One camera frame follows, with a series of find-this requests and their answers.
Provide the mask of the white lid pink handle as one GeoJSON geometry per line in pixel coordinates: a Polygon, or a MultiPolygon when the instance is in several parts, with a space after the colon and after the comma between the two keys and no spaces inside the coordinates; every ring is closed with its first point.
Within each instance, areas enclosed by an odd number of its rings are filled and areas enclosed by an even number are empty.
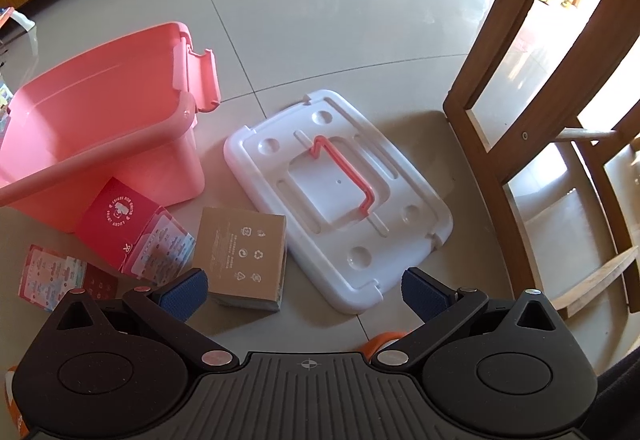
{"type": "Polygon", "coordinates": [[[380,303],[454,227],[416,167],[332,90],[241,127],[224,160],[259,212],[285,218],[296,263],[345,315],[380,303]]]}

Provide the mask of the red box white label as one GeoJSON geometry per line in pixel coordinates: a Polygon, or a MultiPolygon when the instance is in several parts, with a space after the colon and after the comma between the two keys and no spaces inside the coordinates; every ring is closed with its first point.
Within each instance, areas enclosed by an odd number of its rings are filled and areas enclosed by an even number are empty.
{"type": "Polygon", "coordinates": [[[153,285],[175,280],[195,246],[166,208],[115,178],[82,215],[75,234],[112,269],[153,285]]]}

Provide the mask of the brown cardboard box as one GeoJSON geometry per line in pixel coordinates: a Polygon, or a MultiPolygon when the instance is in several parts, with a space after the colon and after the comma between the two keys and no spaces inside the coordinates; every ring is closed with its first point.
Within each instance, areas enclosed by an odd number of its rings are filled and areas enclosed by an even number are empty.
{"type": "Polygon", "coordinates": [[[285,277],[286,219],[246,209],[203,209],[192,266],[216,303],[278,312],[285,277]]]}

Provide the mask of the pink plastic storage bin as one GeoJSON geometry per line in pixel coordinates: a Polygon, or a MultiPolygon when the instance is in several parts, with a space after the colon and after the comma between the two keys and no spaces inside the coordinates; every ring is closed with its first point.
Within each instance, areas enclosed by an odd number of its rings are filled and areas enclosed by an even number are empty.
{"type": "Polygon", "coordinates": [[[168,22],[81,52],[24,84],[1,140],[1,203],[72,232],[111,179],[170,206],[205,176],[194,127],[221,103],[213,50],[168,22]]]}

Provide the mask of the wooden chair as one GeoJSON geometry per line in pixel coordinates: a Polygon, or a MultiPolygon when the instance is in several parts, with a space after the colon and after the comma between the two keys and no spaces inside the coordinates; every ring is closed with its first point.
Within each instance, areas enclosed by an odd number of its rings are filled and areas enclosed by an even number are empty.
{"type": "Polygon", "coordinates": [[[487,145],[472,109],[518,35],[534,0],[495,0],[444,101],[444,111],[475,177],[512,291],[539,289],[541,277],[509,181],[550,143],[577,145],[608,224],[615,256],[564,294],[553,306],[570,319],[617,279],[624,281],[629,312],[639,310],[639,249],[632,241],[605,166],[639,143],[639,108],[632,106],[612,129],[589,131],[577,116],[599,93],[639,37],[631,11],[639,0],[600,0],[575,43],[540,92],[495,145],[487,145]]]}

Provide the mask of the small red white card box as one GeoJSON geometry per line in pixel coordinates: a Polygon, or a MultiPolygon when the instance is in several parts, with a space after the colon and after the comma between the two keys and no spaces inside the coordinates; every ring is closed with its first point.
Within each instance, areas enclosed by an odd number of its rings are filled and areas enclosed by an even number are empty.
{"type": "Polygon", "coordinates": [[[118,278],[72,256],[32,245],[21,274],[18,296],[43,310],[53,311],[71,290],[83,289],[94,299],[116,296],[118,278]]]}

